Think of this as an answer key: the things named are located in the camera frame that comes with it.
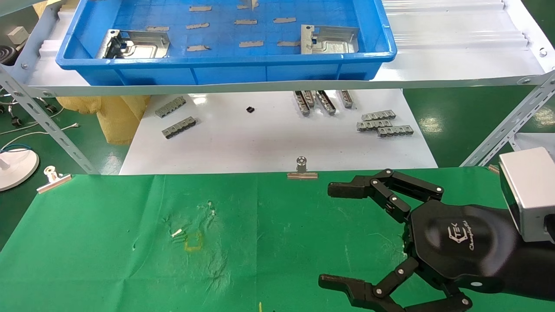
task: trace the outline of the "green floor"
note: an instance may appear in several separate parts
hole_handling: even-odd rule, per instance
[[[555,1],[524,0],[551,42],[555,42]],[[404,94],[426,142],[440,167],[456,167],[483,141],[501,120],[523,99],[531,87],[476,87],[442,89],[405,89]],[[20,108],[16,115],[24,123],[33,122]],[[79,129],[66,131],[69,138],[103,174],[116,174],[129,147],[109,145],[94,115],[64,111],[54,119],[60,127],[75,122]],[[12,130],[9,115],[0,115],[0,133]],[[42,131],[40,126],[0,136],[0,146],[28,132]],[[555,132],[555,100],[552,98],[522,129],[522,132]],[[48,135],[26,137],[19,143],[37,151],[41,163],[37,172],[22,185],[0,193],[0,248],[27,210],[36,188],[46,181],[42,171],[55,165],[63,173],[83,173],[81,168]],[[511,149],[505,147],[502,152]]]

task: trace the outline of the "white shelf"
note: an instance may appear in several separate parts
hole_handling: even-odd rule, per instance
[[[55,62],[74,5],[53,4],[11,75],[31,96],[511,85],[555,69],[555,50],[521,0],[383,0],[399,53],[372,81],[91,87]],[[547,53],[540,57],[540,49]]]

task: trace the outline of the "black wheel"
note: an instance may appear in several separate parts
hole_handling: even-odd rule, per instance
[[[21,127],[23,123],[21,122],[21,119],[17,118],[17,117],[13,117],[12,118],[12,126],[14,127]]]
[[[50,112],[50,114],[56,114],[58,109],[54,105],[47,105],[46,110]]]

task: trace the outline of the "robotic hand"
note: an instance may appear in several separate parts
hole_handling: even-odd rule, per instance
[[[411,211],[392,190],[424,203]],[[350,183],[330,183],[327,192],[331,197],[370,197],[405,224],[408,258],[377,284],[320,275],[320,287],[343,291],[352,306],[377,312],[462,312],[472,307],[472,300],[459,288],[555,301],[555,244],[524,241],[507,209],[446,205],[442,187],[390,169],[358,175]],[[390,295],[413,273],[447,298],[406,308],[396,304]]]

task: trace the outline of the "metal shelf frame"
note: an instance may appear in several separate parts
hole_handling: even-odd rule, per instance
[[[67,0],[46,7],[16,65],[0,67],[0,84],[89,174],[98,171],[32,98],[536,85],[461,164],[469,166],[485,165],[503,145],[513,142],[520,128],[555,94],[555,49],[521,0],[382,1],[399,53],[371,81],[91,86],[54,60],[75,8],[76,1]],[[16,2],[3,1],[0,12],[3,6],[13,9]]]

